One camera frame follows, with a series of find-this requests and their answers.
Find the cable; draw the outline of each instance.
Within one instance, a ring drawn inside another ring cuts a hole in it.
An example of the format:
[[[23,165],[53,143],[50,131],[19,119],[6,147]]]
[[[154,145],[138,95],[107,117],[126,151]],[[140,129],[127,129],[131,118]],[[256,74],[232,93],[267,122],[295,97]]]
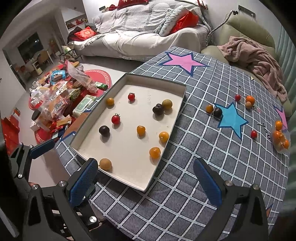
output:
[[[230,13],[228,14],[227,18],[224,20],[223,23],[221,23],[218,27],[214,28],[211,32],[209,32],[209,34],[207,35],[207,38],[206,38],[206,47],[209,45],[209,38],[210,36],[213,34],[213,32],[215,32],[218,28],[220,28],[223,24],[225,24],[228,19],[230,18],[230,15],[233,13],[233,15],[236,15],[238,14],[238,11],[234,11],[234,10],[231,10]]]

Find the plastic bag of tomatoes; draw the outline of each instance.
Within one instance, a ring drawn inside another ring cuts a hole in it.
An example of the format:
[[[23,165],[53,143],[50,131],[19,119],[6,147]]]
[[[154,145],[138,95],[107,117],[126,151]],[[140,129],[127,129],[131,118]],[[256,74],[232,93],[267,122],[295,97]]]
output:
[[[276,121],[271,130],[271,142],[278,153],[286,153],[291,146],[290,133],[283,128],[281,121]]]

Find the blue star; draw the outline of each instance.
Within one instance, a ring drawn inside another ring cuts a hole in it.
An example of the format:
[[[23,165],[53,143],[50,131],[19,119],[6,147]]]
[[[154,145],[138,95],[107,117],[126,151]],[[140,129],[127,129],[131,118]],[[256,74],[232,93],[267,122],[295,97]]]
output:
[[[216,107],[221,108],[223,117],[220,119],[218,128],[230,127],[234,130],[235,134],[242,139],[241,127],[248,123],[246,119],[241,117],[232,102],[227,108],[219,104],[214,104]]]

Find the window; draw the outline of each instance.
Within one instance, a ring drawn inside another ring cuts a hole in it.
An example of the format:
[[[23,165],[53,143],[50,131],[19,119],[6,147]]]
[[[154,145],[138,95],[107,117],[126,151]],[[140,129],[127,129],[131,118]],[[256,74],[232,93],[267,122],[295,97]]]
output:
[[[34,33],[31,37],[27,38],[19,47],[18,50],[22,59],[27,63],[36,52],[43,49],[43,45],[39,39],[37,33]]]

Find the metal screw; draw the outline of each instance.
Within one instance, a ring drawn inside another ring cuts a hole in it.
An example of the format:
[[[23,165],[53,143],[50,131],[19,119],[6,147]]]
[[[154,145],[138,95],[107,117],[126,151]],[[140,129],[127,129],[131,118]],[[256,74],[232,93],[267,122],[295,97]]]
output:
[[[226,180],[225,184],[226,184],[226,186],[231,187],[233,185],[233,182],[231,180]]]
[[[253,188],[254,188],[255,190],[259,190],[259,186],[258,186],[257,184],[253,184]]]
[[[60,187],[63,187],[63,186],[65,186],[66,184],[67,184],[66,181],[60,181],[60,182],[59,182],[59,186],[60,186]]]
[[[91,223],[95,223],[96,222],[96,217],[95,216],[90,216],[89,220]]]
[[[32,186],[32,189],[33,190],[36,190],[38,188],[38,184],[34,184],[33,186]]]

